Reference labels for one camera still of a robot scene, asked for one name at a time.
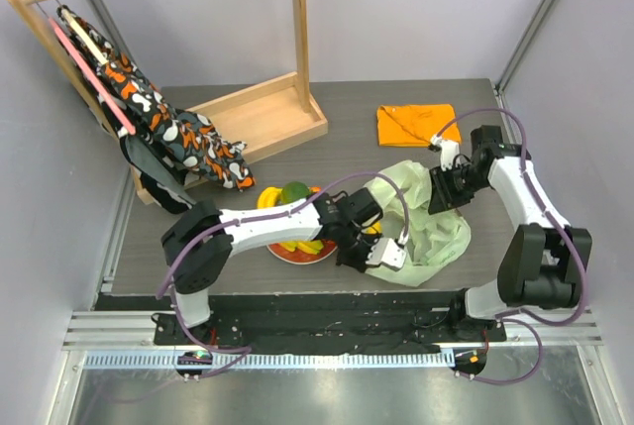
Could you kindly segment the fake yellow fruit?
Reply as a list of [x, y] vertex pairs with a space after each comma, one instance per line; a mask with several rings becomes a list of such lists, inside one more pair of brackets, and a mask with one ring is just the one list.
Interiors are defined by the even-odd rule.
[[380, 222], [377, 221], [366, 228], [368, 234], [380, 234], [382, 232]]

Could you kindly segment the fake yellow bananas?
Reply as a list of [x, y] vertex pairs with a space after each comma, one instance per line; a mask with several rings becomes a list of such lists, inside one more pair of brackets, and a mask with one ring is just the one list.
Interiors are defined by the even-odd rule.
[[267, 187], [257, 200], [258, 209], [266, 209], [275, 207], [279, 201], [282, 189], [280, 187]]
[[297, 250], [308, 255], [320, 255], [321, 252], [327, 247], [327, 244], [320, 240], [314, 241], [287, 241], [281, 242], [279, 245], [289, 252], [295, 252]]

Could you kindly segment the pale yellow plastic bag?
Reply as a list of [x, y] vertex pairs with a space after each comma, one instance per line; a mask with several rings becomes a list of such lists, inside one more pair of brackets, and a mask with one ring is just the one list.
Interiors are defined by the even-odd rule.
[[472, 238], [471, 228], [455, 210], [434, 215], [428, 212], [432, 181], [430, 170], [423, 164], [404, 160], [381, 173], [403, 194], [409, 212], [409, 239], [401, 270], [371, 267], [367, 275], [393, 284], [419, 287], [467, 250]]

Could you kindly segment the fake green fruit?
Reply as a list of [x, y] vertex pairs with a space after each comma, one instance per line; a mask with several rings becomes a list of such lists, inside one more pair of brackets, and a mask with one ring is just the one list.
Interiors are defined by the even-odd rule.
[[310, 187], [300, 181], [291, 181], [285, 184], [280, 191], [281, 204], [290, 204], [301, 199], [306, 199], [312, 193]]

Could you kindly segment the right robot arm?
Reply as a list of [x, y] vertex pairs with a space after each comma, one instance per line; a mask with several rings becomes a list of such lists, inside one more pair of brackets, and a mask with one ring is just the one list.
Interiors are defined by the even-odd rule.
[[483, 320], [524, 313], [540, 323], [539, 310], [566, 309], [566, 324], [585, 309], [586, 269], [592, 246], [588, 230], [574, 227], [555, 208], [536, 177], [527, 150], [503, 141], [497, 126], [471, 132], [472, 152], [465, 156], [457, 142], [435, 135], [431, 148], [440, 164], [430, 171], [430, 214], [469, 204], [483, 189], [501, 199], [514, 229], [496, 278], [465, 290], [462, 307], [447, 317], [453, 337], [472, 339]]

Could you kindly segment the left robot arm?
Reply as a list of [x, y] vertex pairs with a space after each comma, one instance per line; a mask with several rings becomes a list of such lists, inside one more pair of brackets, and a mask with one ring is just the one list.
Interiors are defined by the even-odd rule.
[[366, 187], [330, 195], [310, 187], [265, 208], [220, 209], [202, 201], [160, 238], [167, 274], [157, 297], [170, 296], [176, 332], [188, 344], [207, 342], [212, 329], [209, 289], [234, 257], [273, 244], [333, 244], [337, 262], [360, 272], [379, 266], [384, 234], [371, 227], [383, 208]]

